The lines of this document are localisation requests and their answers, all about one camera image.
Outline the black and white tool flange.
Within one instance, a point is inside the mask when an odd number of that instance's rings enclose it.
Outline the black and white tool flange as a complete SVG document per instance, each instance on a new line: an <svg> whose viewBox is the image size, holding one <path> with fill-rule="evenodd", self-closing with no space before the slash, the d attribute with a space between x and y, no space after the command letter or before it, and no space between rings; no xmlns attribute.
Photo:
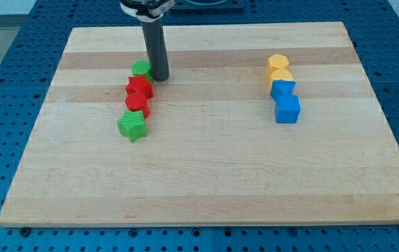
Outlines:
<svg viewBox="0 0 399 252"><path fill-rule="evenodd" d="M122 11L141 22L154 22L175 5L175 0L119 0Z"/></svg>

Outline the dark grey cylindrical pointer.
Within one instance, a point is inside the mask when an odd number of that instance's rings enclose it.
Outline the dark grey cylindrical pointer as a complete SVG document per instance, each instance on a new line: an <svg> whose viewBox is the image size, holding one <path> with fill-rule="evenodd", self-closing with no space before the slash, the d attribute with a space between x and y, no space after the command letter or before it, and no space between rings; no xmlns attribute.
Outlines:
<svg viewBox="0 0 399 252"><path fill-rule="evenodd" d="M141 28L153 79L166 81L170 73L162 21L141 22Z"/></svg>

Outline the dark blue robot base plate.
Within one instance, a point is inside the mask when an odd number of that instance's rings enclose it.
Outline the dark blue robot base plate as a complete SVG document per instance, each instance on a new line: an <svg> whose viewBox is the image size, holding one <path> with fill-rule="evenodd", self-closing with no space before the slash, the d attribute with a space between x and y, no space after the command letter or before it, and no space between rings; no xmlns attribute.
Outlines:
<svg viewBox="0 0 399 252"><path fill-rule="evenodd" d="M242 11L244 0L175 0L171 13L187 13L189 11Z"/></svg>

